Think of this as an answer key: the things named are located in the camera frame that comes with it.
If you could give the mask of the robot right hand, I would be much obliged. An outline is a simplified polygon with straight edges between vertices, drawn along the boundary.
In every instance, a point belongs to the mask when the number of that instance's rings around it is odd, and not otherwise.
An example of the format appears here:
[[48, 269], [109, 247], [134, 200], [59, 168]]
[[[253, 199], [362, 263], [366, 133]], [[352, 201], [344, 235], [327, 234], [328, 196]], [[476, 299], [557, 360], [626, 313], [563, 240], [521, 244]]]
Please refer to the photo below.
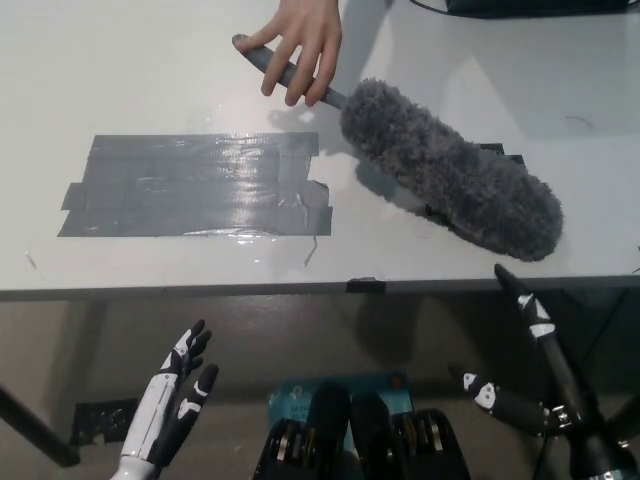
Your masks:
[[539, 297], [504, 266], [494, 275], [514, 302], [547, 366], [556, 403], [527, 400], [459, 365], [449, 371], [484, 413], [531, 436], [563, 437], [573, 479], [637, 479], [639, 465], [614, 425], [605, 420], [596, 395], [564, 347], [556, 323]]

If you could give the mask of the person's bare hand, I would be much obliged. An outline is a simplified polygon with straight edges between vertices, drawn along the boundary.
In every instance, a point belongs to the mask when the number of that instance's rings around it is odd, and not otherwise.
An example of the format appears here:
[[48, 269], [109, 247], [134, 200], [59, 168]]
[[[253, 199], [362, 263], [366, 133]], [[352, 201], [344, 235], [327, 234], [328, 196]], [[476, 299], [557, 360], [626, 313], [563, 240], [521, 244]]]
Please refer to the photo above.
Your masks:
[[333, 0], [287, 0], [279, 3], [272, 17], [260, 30], [236, 41], [238, 51], [246, 53], [280, 38], [268, 63], [261, 93], [273, 93], [291, 56], [301, 49], [297, 71], [285, 95], [292, 107], [300, 99], [309, 107], [318, 103], [334, 78], [342, 42], [339, 5]]

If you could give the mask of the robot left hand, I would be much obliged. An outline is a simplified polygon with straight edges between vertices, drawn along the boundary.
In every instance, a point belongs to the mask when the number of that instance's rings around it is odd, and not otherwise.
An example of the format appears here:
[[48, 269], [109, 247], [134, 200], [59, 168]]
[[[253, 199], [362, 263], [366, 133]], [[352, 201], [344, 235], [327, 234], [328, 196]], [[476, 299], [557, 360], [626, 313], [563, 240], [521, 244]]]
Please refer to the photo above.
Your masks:
[[201, 355], [211, 338], [198, 320], [179, 338], [150, 379], [125, 438], [116, 479], [156, 479], [175, 458], [213, 390], [219, 367], [204, 366], [183, 399], [182, 385], [203, 366]]

